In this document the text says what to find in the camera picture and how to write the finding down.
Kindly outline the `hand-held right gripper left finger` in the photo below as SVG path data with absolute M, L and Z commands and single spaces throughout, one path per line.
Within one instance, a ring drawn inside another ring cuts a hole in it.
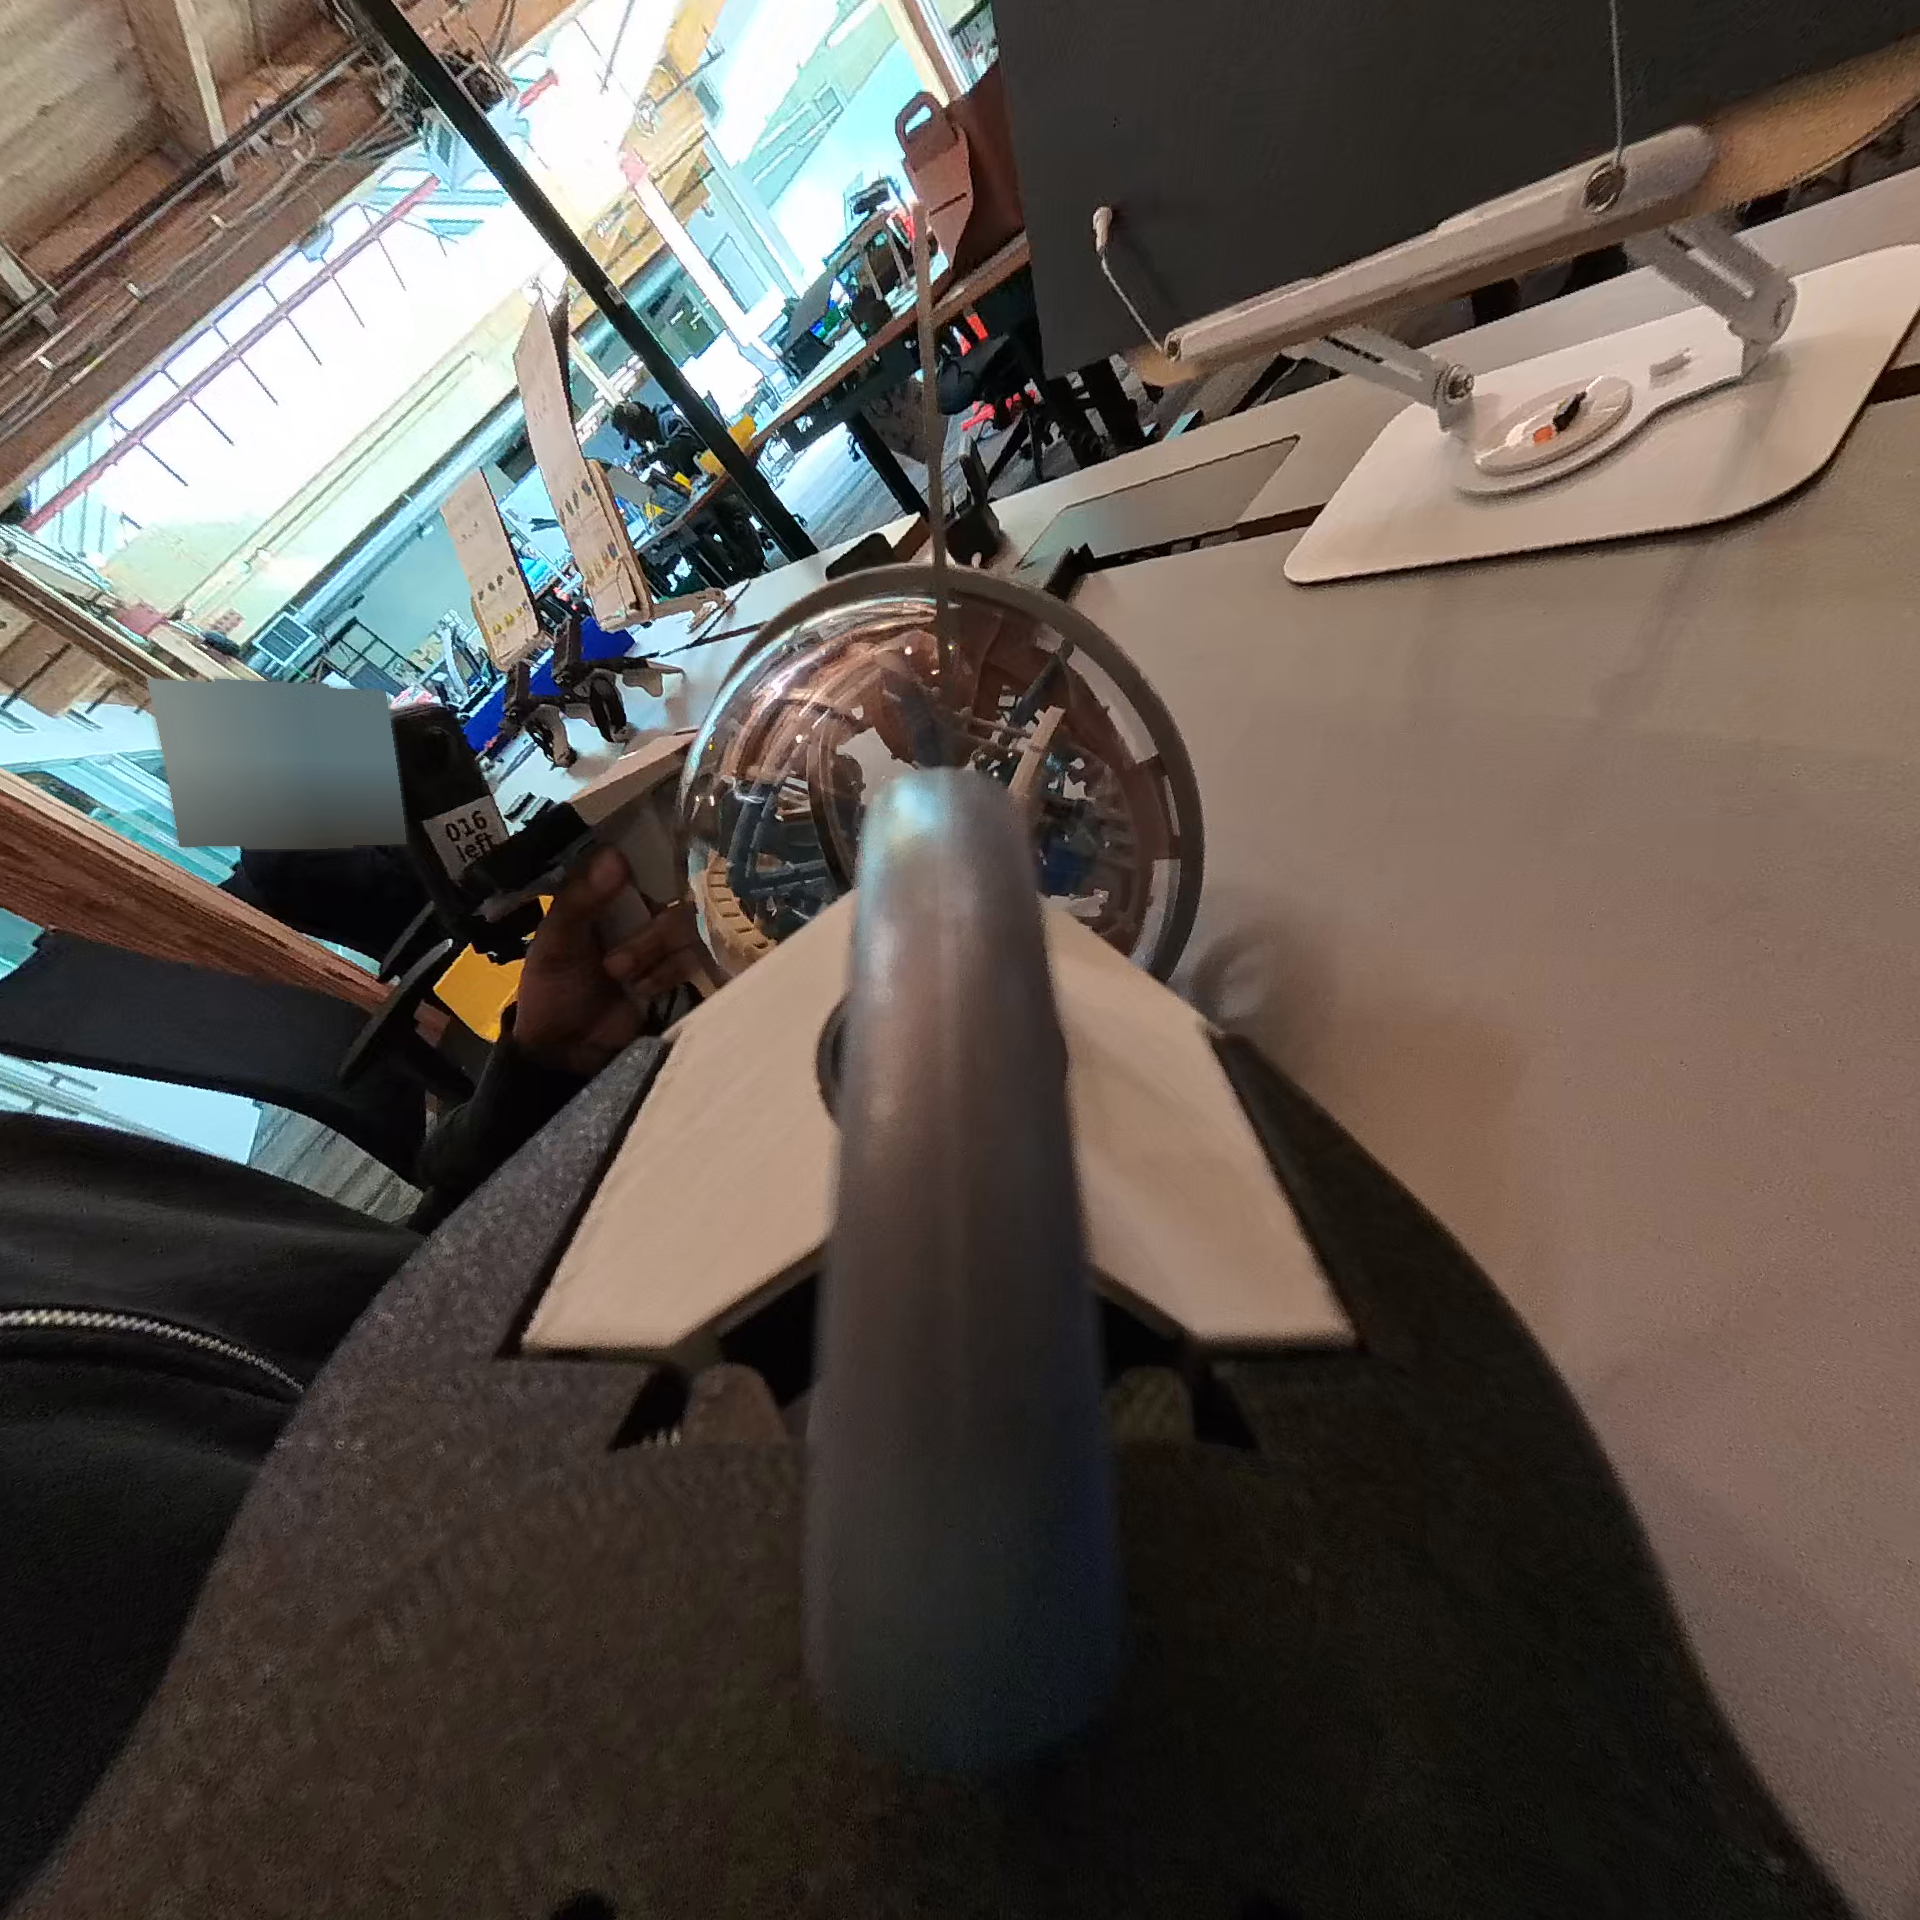
M 775 1399 L 813 1378 L 837 1128 L 821 1043 L 848 990 L 856 901 L 687 1014 L 569 1230 L 527 1330 L 528 1360 L 728 1360 Z

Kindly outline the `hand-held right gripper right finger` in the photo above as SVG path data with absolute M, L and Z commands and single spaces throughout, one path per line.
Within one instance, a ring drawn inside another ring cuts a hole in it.
M 1042 926 L 1104 1290 L 1200 1352 L 1352 1349 L 1215 1027 L 1061 907 Z

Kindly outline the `clear plastic maze ball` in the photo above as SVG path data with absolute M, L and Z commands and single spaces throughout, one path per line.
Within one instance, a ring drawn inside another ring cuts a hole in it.
M 769 621 L 683 764 L 679 839 L 712 965 L 741 976 L 852 891 L 868 810 L 957 770 L 1023 810 L 1041 893 L 1159 980 L 1207 835 L 1194 758 L 1128 652 L 1061 597 L 900 563 Z

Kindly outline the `person's left forearm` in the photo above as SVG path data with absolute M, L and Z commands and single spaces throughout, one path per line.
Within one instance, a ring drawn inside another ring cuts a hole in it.
M 596 1076 L 595 1068 L 549 1060 L 507 1024 L 474 1092 L 425 1132 L 409 1231 L 427 1234 L 495 1176 Z

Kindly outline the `person's left hand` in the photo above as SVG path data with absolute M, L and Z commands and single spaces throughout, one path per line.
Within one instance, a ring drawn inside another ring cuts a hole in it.
M 626 856 L 595 851 L 556 891 L 522 962 L 513 1031 L 516 1054 L 553 1071 L 592 1076 L 634 1045 L 653 1002 L 699 968 L 703 942 L 687 903 L 619 939 L 603 919 L 634 887 Z

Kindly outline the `cardboard sign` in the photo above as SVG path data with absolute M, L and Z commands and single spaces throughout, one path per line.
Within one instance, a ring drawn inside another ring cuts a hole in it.
M 603 630 L 653 619 L 653 597 L 599 464 L 580 445 L 567 384 L 564 308 L 540 290 L 513 355 L 527 436 L 592 618 Z
M 545 646 L 536 599 L 483 468 L 468 468 L 441 503 L 488 659 L 500 675 Z

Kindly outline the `yellow storage bin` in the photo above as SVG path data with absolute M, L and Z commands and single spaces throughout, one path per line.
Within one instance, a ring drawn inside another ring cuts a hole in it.
M 440 976 L 433 995 L 475 1038 L 496 1043 L 507 1010 L 514 1006 L 523 960 L 496 962 L 474 947 L 464 947 Z

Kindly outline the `black diagonal pole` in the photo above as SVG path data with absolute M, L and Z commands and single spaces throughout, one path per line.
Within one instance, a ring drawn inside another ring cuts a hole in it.
M 553 199 L 522 164 L 507 140 L 492 126 L 488 109 L 452 75 L 449 64 L 427 45 L 396 2 L 349 2 L 354 20 L 377 39 L 403 66 L 421 93 L 433 102 L 449 127 L 481 157 L 492 178 L 504 187 L 511 203 L 537 231 L 541 242 L 578 282 L 592 306 L 611 322 L 624 344 L 642 360 L 669 403 L 682 411 L 698 442 L 720 462 L 728 478 L 748 498 L 773 541 L 788 560 L 807 560 L 819 554 L 807 528 L 783 503 L 773 485 L 762 476 L 754 458 L 731 439 L 728 423 L 688 384 L 679 363 L 660 344 L 659 336 L 631 308 L 611 274 L 588 248 L 588 242 L 569 226 Z

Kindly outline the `person's black jacket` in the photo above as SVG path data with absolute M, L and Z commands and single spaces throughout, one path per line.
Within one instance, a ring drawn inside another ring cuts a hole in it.
M 5 1904 L 132 1733 L 257 1470 L 419 1242 L 179 1142 L 5 1116 Z

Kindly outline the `white folding stand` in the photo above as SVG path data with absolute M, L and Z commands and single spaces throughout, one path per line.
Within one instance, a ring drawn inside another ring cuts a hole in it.
M 1739 206 L 1825 174 L 1914 106 L 1916 35 L 1144 347 L 1194 373 L 1285 351 L 1400 400 L 1287 564 L 1296 584 L 1728 520 L 1834 460 L 1916 322 L 1916 242 L 1793 272 Z M 1481 373 L 1393 334 L 1413 306 L 1597 248 L 1680 306 Z

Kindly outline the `brown carrier bag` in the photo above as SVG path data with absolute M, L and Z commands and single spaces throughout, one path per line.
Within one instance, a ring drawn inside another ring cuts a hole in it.
M 897 116 L 897 134 L 930 238 L 956 276 L 971 274 L 1024 231 L 1002 59 L 953 102 L 925 91 L 913 95 Z

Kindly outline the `black partition panel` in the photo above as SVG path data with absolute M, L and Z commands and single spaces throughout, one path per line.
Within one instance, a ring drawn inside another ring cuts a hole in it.
M 1916 2 L 1004 2 L 993 13 L 1053 374 L 1919 28 Z

